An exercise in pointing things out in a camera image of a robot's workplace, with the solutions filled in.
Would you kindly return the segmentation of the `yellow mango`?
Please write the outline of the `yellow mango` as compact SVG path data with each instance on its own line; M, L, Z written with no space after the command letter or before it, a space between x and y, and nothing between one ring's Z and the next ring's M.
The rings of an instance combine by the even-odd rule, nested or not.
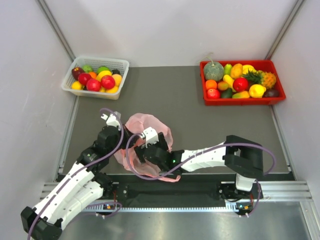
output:
M240 78L243 75L243 65L240 63L235 64L230 71L230 77L233 79Z

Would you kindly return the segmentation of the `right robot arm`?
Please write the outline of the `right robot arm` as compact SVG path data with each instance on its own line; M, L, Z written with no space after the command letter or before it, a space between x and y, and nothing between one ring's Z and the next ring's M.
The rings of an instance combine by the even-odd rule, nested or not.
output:
M227 167L236 173L233 192L239 198L249 195L254 181L264 173L262 146L236 135L213 147L170 152L160 133L158 141L136 146L134 151L141 163L154 164L162 173L172 171L172 180L199 169Z

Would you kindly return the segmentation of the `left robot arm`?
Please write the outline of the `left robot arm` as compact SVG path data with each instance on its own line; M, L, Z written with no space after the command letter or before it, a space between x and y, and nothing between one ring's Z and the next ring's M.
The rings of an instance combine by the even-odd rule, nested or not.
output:
M63 180L39 203L20 216L29 240L57 240L68 224L92 202L109 198L112 181L101 170L133 134L120 125L107 125L91 146L80 153Z

